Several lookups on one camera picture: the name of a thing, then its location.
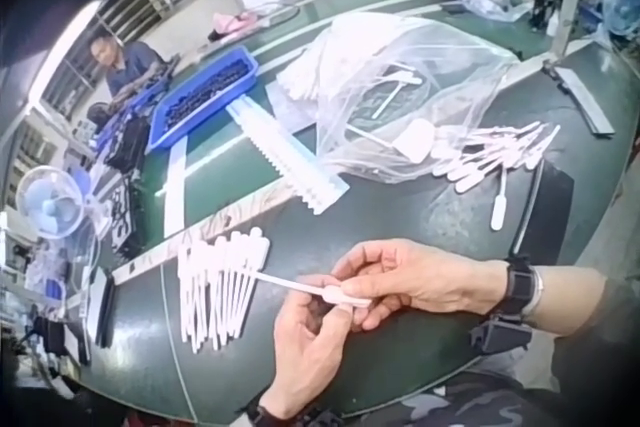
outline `workstation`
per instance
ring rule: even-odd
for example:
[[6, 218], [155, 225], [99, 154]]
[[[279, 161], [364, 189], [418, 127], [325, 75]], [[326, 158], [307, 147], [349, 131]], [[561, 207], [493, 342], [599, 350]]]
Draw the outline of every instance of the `workstation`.
[[[456, 1], [457, 7], [449, 5]], [[82, 253], [69, 255], [66, 299], [60, 299], [65, 322], [89, 353], [89, 358], [70, 363], [76, 380], [100, 395], [163, 417], [205, 425], [233, 421], [272, 378], [273, 319], [286, 290], [257, 282], [242, 319], [242, 335], [225, 346], [215, 346], [207, 338], [194, 349], [182, 331], [185, 306], [179, 259], [183, 249], [198, 241], [214, 244], [220, 237], [231, 241], [234, 232], [250, 234], [259, 228], [269, 240], [263, 272], [289, 280], [328, 273], [354, 244], [377, 238], [409, 238], [478, 259], [503, 258], [516, 249], [536, 264], [573, 264], [607, 211], [627, 166], [638, 122], [638, 86], [632, 62], [618, 47], [606, 49], [586, 35], [577, 2], [571, 7], [566, 5], [570, 1], [560, 1], [559, 27], [553, 36], [547, 35], [547, 25], [533, 26], [528, 13], [514, 22], [490, 20], [466, 7], [460, 9], [459, 0], [302, 0], [295, 9], [288, 6], [290, 2], [281, 2], [259, 17], [269, 18], [275, 11], [277, 22], [249, 28], [246, 35], [216, 48], [181, 52], [163, 95], [144, 102], [142, 115], [125, 112], [121, 132], [132, 118], [140, 117], [147, 119], [153, 136], [158, 112], [182, 98], [179, 91], [185, 83], [210, 79], [214, 64], [228, 66], [242, 58], [247, 71], [241, 76], [253, 79], [233, 99], [218, 103], [188, 127], [171, 126], [157, 138], [139, 142], [141, 155], [122, 171], [99, 165], [101, 153], [109, 147], [96, 151], [88, 170], [94, 178], [87, 195], [95, 197], [91, 205], [96, 211], [97, 205], [109, 205], [105, 214], [109, 225], [104, 232], [92, 232], [97, 224], [83, 222], [86, 230], [74, 230], [74, 245], [79, 244]], [[293, 161], [283, 161], [291, 165], [280, 167], [273, 157], [285, 158], [287, 149], [313, 154], [316, 127], [293, 129], [295, 135], [274, 127], [278, 139], [286, 140], [278, 142], [287, 146], [278, 155], [262, 148], [266, 134], [256, 135], [249, 124], [260, 122], [269, 132], [272, 120], [286, 123], [269, 95], [278, 74], [305, 55], [304, 48], [337, 16], [367, 12], [438, 21], [481, 39], [489, 50], [497, 46], [500, 59], [508, 59], [495, 97], [470, 131], [499, 138], [514, 133], [522, 140], [544, 126], [530, 143], [520, 145], [526, 151], [534, 141], [535, 145], [549, 141], [540, 151], [543, 160], [532, 162], [530, 168], [509, 170], [508, 182], [503, 181], [508, 203], [495, 225], [492, 217], [500, 189], [500, 175], [492, 173], [495, 167], [487, 170], [485, 180], [460, 193], [446, 171], [444, 178], [431, 168], [411, 180], [384, 182], [363, 178], [362, 173], [344, 168], [346, 163], [338, 169], [346, 187], [339, 184], [340, 195], [329, 200], [315, 196], [320, 201], [314, 209], [301, 195], [307, 190], [315, 195], [314, 186], [304, 185], [303, 178], [298, 178], [300, 185], [292, 179], [314, 172], [318, 174], [314, 179], [331, 180], [335, 171], [327, 170], [317, 161], [322, 158], [314, 155], [308, 165], [317, 172]], [[564, 22], [565, 14], [573, 20]], [[572, 72], [580, 85], [572, 84], [573, 78], [567, 80], [562, 69]], [[393, 86], [382, 91], [381, 99], [392, 91]], [[401, 94], [395, 103], [392, 99], [389, 111], [394, 104], [398, 109], [402, 99]], [[377, 110], [381, 102], [373, 103]], [[175, 124], [189, 124], [187, 118], [203, 112], [204, 104], [216, 102], [207, 98], [193, 110], [186, 109]], [[257, 121], [242, 120], [243, 112], [256, 104], [271, 120], [260, 117], [262, 112]], [[177, 134], [163, 144], [160, 137], [166, 140], [172, 130]], [[110, 137], [113, 145], [126, 136]], [[394, 148], [402, 153], [399, 145]], [[427, 162], [425, 157], [432, 153], [428, 149], [417, 164]], [[95, 172], [101, 175], [95, 178]], [[130, 237], [135, 240], [122, 249]], [[96, 269], [112, 287], [106, 307], [94, 300], [94, 308], [102, 313], [94, 314], [100, 319], [94, 319], [92, 333], [85, 336], [84, 319], [95, 295], [90, 291], [86, 306], [87, 295], [81, 291], [90, 282], [86, 272], [94, 271], [95, 276]], [[338, 377], [321, 402], [354, 416], [435, 385], [477, 359], [468, 340], [477, 324], [472, 315], [407, 312], [375, 332], [354, 335]], [[367, 382], [361, 381], [363, 375]]]

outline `electric fan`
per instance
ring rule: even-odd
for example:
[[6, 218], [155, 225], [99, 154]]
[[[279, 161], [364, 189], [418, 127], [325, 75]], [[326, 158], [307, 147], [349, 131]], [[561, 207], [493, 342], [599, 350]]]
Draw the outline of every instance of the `electric fan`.
[[55, 167], [41, 166], [27, 172], [18, 185], [16, 203], [18, 211], [45, 239], [68, 237], [85, 217], [93, 222], [98, 239], [111, 226], [111, 203], [100, 203], [90, 193], [83, 195], [73, 177]]

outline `green table surface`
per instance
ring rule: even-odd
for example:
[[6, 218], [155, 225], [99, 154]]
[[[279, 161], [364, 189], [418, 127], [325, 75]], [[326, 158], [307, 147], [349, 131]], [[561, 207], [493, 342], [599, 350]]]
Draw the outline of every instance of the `green table surface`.
[[[334, 1], [339, 7], [327, 7], [325, 16], [335, 15], [335, 9], [357, 7], [347, 0]], [[496, 24], [470, 14], [450, 17], [442, 12], [429, 17], [498, 45], [523, 50], [526, 56], [541, 53], [548, 46], [547, 38], [530, 32], [524, 23]], [[293, 28], [282, 25], [278, 32], [265, 32], [261, 34], [264, 39], [250, 40], [249, 47], [259, 48]], [[523, 126], [534, 120], [561, 125], [546, 158], [575, 181], [560, 256], [560, 263], [573, 263], [596, 230], [624, 172], [638, 119], [639, 87], [622, 61], [595, 44], [562, 64], [573, 68], [591, 88], [616, 129], [613, 138], [593, 137], [572, 101], [542, 73], [502, 91], [483, 125]], [[267, 109], [264, 86], [274, 74], [262, 76], [250, 92]], [[203, 123], [189, 136], [187, 165], [239, 134], [226, 113]], [[314, 129], [299, 138], [314, 148]], [[166, 181], [167, 159], [168, 152], [152, 154], [145, 163], [149, 246], [163, 240], [164, 197], [157, 192]], [[186, 180], [186, 225], [276, 178], [250, 142], [239, 142]], [[236, 229], [246, 232], [257, 225], [271, 239], [265, 270], [287, 278], [328, 272], [354, 243], [389, 237], [407, 237], [480, 259], [503, 257], [521, 218], [531, 174], [520, 170], [509, 175], [509, 208], [500, 232], [489, 229], [495, 179], [465, 195], [457, 195], [446, 180], [431, 176], [394, 186], [348, 175], [345, 179], [350, 190], [321, 216], [312, 215], [300, 200], [293, 199]], [[103, 249], [101, 263], [112, 267], [116, 260], [108, 250]], [[118, 286], [108, 325], [110, 347], [93, 349], [91, 366], [81, 370], [81, 382], [142, 410], [202, 424], [229, 423], [237, 409], [273, 376], [272, 326], [284, 292], [259, 284], [242, 338], [220, 351], [206, 345], [193, 354], [190, 345], [180, 339], [178, 289], [174, 260]], [[340, 372], [322, 401], [354, 414], [442, 380], [473, 360], [467, 332], [476, 322], [469, 315], [407, 312], [394, 316], [375, 332], [351, 336]]]

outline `hand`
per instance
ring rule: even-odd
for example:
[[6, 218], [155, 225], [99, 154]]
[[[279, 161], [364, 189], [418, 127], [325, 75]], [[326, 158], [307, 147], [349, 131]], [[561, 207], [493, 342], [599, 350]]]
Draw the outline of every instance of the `hand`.
[[368, 309], [356, 309], [356, 330], [375, 329], [402, 307], [486, 314], [507, 285], [505, 262], [480, 262], [403, 239], [356, 245], [332, 275], [343, 281], [345, 294], [378, 299]]
[[[303, 282], [337, 285], [330, 276], [305, 277]], [[338, 305], [318, 315], [321, 301], [302, 292], [287, 296], [275, 322], [276, 376], [260, 405], [280, 419], [295, 417], [333, 380], [353, 320], [350, 306]]]

